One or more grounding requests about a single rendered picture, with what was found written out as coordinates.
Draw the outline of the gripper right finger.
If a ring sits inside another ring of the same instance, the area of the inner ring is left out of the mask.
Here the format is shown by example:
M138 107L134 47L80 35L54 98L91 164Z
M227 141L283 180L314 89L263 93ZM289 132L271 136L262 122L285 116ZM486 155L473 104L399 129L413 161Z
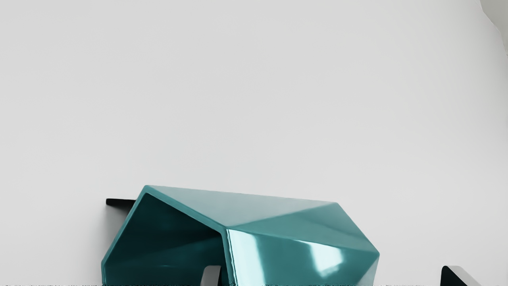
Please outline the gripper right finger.
M445 265L441 269L441 286L481 286L461 266Z

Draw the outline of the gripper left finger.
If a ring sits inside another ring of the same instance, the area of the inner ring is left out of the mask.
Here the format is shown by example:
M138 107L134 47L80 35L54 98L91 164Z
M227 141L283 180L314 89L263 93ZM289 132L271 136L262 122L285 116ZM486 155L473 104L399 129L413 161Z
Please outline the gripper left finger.
M204 268L201 286L222 286L221 266L209 265Z

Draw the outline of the teal faceted mug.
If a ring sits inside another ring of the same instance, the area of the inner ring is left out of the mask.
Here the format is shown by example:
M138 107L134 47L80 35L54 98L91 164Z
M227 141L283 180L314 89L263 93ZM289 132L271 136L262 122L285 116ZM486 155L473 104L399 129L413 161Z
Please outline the teal faceted mug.
M334 202L145 186L102 260L104 286L373 286L379 251Z

